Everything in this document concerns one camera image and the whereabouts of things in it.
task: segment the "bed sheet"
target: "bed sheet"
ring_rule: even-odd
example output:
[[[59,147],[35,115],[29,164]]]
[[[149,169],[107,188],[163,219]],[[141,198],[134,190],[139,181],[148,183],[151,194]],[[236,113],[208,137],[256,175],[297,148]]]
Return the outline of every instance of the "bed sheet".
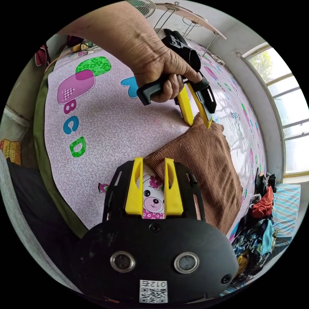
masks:
[[[204,47],[189,44],[202,56]],[[119,165],[145,157],[188,129],[173,101],[142,106],[131,70],[106,51],[96,47],[93,51],[57,61],[48,76],[45,104],[45,145],[54,182],[87,228],[101,222],[105,193]],[[233,75],[209,55],[201,61],[201,72],[217,101],[214,121],[224,126],[244,188],[241,210],[227,235],[232,240],[254,192],[256,170],[266,171],[264,144],[254,112]],[[196,115],[198,109],[188,94]],[[147,167],[143,182],[151,186],[152,197],[163,201],[163,184]],[[144,199],[143,215],[162,218],[162,205],[148,211]]]

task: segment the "blue striped fabric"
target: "blue striped fabric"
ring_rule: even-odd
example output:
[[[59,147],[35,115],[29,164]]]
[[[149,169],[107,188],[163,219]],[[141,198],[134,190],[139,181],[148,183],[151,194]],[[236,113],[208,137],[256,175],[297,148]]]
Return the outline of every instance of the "blue striped fabric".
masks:
[[[277,184],[277,192],[274,193],[274,206],[272,210],[274,228],[278,231],[276,244],[267,262],[282,252],[292,241],[295,225],[298,217],[300,202],[300,184]],[[246,283],[236,283],[229,286],[220,296],[232,293]]]

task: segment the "hand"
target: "hand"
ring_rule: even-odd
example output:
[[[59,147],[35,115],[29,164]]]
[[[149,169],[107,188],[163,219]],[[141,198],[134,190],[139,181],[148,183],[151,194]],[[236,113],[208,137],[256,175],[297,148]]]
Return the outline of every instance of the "hand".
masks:
[[[138,65],[131,67],[131,70],[138,87],[158,80],[162,74],[169,75],[163,92],[151,98],[152,101],[159,103],[174,99],[182,91],[184,83],[181,76],[193,83],[202,80],[202,77],[183,58],[165,45],[155,54],[148,55],[146,60],[141,60]]]

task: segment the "brown cloth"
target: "brown cloth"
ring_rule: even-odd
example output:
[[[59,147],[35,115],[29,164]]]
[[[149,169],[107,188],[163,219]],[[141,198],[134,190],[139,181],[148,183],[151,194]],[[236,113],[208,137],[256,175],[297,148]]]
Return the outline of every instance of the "brown cloth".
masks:
[[[242,190],[234,168],[224,127],[212,123],[207,129],[200,114],[187,132],[145,158],[164,179],[164,159],[188,167],[201,190],[206,222],[227,234],[240,210]]]

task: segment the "window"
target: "window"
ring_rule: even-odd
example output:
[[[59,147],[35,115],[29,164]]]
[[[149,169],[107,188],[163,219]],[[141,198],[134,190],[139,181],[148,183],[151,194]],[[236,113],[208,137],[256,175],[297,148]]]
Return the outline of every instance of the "window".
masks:
[[[296,78],[269,45],[243,57],[264,81],[278,110],[285,148],[285,176],[309,174],[309,108]]]

